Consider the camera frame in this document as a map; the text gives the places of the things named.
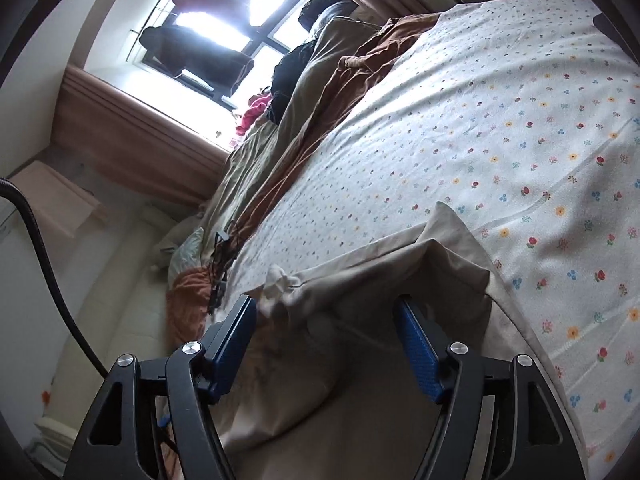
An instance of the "bed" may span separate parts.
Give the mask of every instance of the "bed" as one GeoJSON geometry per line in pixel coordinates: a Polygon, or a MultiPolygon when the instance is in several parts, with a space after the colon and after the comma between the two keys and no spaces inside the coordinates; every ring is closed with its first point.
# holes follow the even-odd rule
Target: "bed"
{"type": "Polygon", "coordinates": [[[329,133],[249,239],[223,311],[444,202],[509,284],[606,476],[640,426],[638,66],[589,0],[457,6],[329,133]]]}

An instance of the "brown blanket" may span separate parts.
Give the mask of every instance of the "brown blanket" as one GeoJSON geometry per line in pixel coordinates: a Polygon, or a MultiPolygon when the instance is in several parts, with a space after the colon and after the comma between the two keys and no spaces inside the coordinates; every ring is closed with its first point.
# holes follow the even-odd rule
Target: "brown blanket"
{"type": "Polygon", "coordinates": [[[306,126],[238,218],[236,244],[241,244],[255,232],[295,182],[326,135],[349,115],[369,89],[385,78],[396,59],[409,50],[422,33],[434,27],[438,16],[421,14],[389,20],[357,50],[355,56],[339,61],[306,126]]]}

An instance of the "window frame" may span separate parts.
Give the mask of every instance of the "window frame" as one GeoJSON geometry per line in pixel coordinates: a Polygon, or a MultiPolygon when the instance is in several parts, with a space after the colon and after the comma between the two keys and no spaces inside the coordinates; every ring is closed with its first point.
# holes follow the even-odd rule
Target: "window frame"
{"type": "MultiPolygon", "coordinates": [[[[142,30],[147,27],[149,19],[156,11],[156,9],[159,8],[159,4],[161,1],[162,0],[158,1],[156,6],[149,14],[148,19],[140,30],[140,34],[142,33],[142,30]]],[[[280,26],[286,21],[286,19],[290,17],[291,13],[296,9],[301,1],[302,0],[284,0],[284,2],[264,21],[262,25],[260,25],[259,27],[252,27],[252,30],[239,30],[239,32],[242,32],[242,34],[249,37],[249,43],[246,44],[241,52],[253,58],[263,46],[268,46],[281,54],[288,54],[290,52],[289,47],[274,39],[273,34],[280,28],[280,26]]],[[[161,23],[161,25],[173,25],[178,19],[178,16],[179,14],[173,12],[173,9],[170,10],[166,19],[161,23]]],[[[145,52],[142,60],[140,60],[140,63],[152,68],[153,70],[163,73],[168,77],[173,78],[168,70],[149,52],[145,52]]],[[[209,88],[205,88],[203,85],[199,84],[197,81],[194,81],[188,76],[180,74],[174,79],[178,80],[180,83],[187,86],[191,90],[208,97],[213,102],[219,104],[229,111],[233,111],[238,108],[237,105],[231,102],[231,100],[229,99],[230,96],[223,96],[219,91],[216,91],[216,89],[210,90],[209,88]]]]}

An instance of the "pillow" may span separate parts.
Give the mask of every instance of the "pillow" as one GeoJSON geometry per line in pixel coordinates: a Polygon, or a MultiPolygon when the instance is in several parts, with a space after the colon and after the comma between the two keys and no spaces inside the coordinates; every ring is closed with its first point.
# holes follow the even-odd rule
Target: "pillow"
{"type": "Polygon", "coordinates": [[[167,276],[169,288],[174,286],[174,281],[178,274],[202,265],[200,250],[203,236],[204,229],[198,227],[172,254],[167,276]]]}
{"type": "Polygon", "coordinates": [[[193,233],[200,223],[201,215],[194,215],[185,218],[176,224],[156,245],[151,249],[150,259],[152,269],[165,269],[169,266],[169,261],[175,250],[193,233]]]}

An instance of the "window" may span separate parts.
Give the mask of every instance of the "window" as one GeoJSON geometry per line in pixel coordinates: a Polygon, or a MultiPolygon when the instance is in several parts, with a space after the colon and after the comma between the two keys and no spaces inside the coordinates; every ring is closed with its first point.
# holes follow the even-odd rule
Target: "window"
{"type": "MultiPolygon", "coordinates": [[[[302,44],[306,30],[298,23],[302,5],[308,0],[251,0],[252,30],[238,30],[205,12],[176,14],[171,0],[160,0],[144,28],[162,24],[189,27],[216,43],[243,52],[254,59],[254,67],[231,96],[221,96],[196,75],[183,71],[178,80],[189,88],[206,95],[227,110],[245,108],[251,95],[269,85],[274,67],[284,54],[302,44]]],[[[164,67],[136,44],[129,55],[130,62],[142,62],[168,75],[164,67]]]]}

